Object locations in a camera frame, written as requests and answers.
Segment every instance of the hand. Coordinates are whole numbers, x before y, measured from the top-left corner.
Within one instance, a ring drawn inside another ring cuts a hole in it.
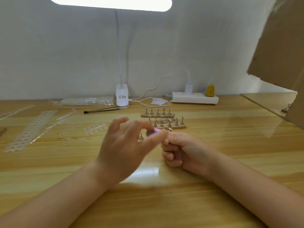
[[[218,153],[195,135],[171,132],[162,144],[162,156],[170,167],[208,177],[210,164]]]
[[[109,187],[130,176],[143,158],[168,135],[162,130],[138,141],[142,129],[154,130],[154,127],[149,121],[132,121],[127,117],[116,118],[110,124],[96,160]]]

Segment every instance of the led light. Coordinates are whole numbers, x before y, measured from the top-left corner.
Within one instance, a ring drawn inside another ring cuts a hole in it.
[[[165,12],[172,0],[51,0],[59,5]]]

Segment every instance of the wall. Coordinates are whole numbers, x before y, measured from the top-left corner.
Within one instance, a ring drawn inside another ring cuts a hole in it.
[[[173,0],[165,12],[119,10],[123,80],[132,97],[185,67],[194,91],[283,92],[248,76],[274,0]],[[51,0],[0,0],[0,99],[114,95],[113,10]],[[184,71],[146,96],[183,91]]]

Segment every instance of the purple nail tip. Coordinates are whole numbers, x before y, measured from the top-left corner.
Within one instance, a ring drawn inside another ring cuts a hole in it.
[[[160,129],[148,130],[148,131],[146,132],[146,135],[147,135],[147,136],[150,136],[151,134],[153,134],[153,133],[155,133],[155,132],[159,132],[159,131],[161,131],[161,130],[160,130]]]

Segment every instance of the yellow bell-shaped object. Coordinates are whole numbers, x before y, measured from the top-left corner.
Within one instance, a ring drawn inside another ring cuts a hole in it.
[[[213,84],[211,84],[211,85],[209,85],[207,87],[205,96],[207,96],[207,97],[214,97],[214,85]]]

